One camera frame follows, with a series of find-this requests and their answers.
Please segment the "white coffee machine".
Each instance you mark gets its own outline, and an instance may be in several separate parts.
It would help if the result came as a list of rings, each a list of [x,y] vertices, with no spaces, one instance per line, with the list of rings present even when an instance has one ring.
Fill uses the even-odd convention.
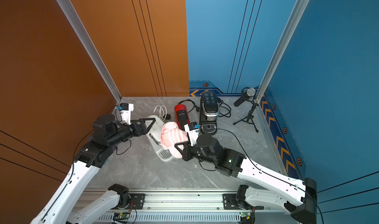
[[[156,115],[150,115],[148,118],[154,118],[156,120],[148,133],[151,147],[161,161],[170,162],[174,157],[169,150],[165,150],[162,147],[160,142],[160,133],[164,122]]]

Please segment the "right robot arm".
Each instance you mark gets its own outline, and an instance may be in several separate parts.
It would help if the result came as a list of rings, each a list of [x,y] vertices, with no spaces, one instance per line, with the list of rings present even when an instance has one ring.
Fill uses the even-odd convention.
[[[273,208],[289,214],[301,224],[317,222],[317,183],[311,178],[304,180],[287,177],[249,159],[247,155],[223,148],[209,134],[198,137],[196,144],[189,141],[175,144],[182,159],[193,158],[214,165],[215,170],[228,177],[246,180],[263,187],[262,190],[241,185],[236,202],[242,209],[257,207]]]

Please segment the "pink striped towel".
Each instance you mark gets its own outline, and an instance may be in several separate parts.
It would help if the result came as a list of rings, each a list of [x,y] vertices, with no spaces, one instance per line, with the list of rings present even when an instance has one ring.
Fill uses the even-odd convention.
[[[187,132],[181,130],[176,122],[163,125],[160,132],[160,142],[164,150],[169,150],[174,158],[182,159],[182,155],[175,148],[175,144],[188,142]]]

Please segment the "black coffee machine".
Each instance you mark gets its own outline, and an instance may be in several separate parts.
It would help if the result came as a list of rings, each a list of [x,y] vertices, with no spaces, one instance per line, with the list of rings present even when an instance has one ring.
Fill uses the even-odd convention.
[[[215,135],[217,133],[217,118],[220,113],[218,97],[215,91],[201,94],[199,127],[202,133]]]

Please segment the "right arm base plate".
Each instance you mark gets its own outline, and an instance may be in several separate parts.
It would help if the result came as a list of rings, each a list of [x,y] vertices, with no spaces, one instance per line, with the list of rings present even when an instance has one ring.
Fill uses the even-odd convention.
[[[222,198],[224,210],[253,210],[253,206],[242,201],[238,202],[236,193],[224,193]]]

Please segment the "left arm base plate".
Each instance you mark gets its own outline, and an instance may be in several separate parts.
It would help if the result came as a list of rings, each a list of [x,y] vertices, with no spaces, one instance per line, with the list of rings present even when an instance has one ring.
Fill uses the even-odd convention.
[[[144,193],[130,193],[125,204],[119,204],[111,208],[111,210],[142,210],[145,204],[145,197]]]

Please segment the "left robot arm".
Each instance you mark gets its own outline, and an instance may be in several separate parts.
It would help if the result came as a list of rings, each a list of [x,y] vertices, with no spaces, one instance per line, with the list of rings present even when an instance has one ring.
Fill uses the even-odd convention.
[[[155,118],[132,120],[121,123],[112,114],[105,114],[93,123],[93,135],[74,156],[66,178],[48,201],[43,210],[31,221],[33,224],[91,224],[115,207],[127,207],[130,203],[129,189],[114,184],[87,207],[72,214],[83,191],[113,154],[115,147],[133,137],[147,135]]]

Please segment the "red Nespresso coffee machine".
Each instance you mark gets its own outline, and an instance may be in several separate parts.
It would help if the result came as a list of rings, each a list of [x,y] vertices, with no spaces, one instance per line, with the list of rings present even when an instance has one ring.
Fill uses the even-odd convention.
[[[190,123],[186,106],[178,104],[174,107],[174,110],[177,125],[181,130],[185,131],[185,125]]]

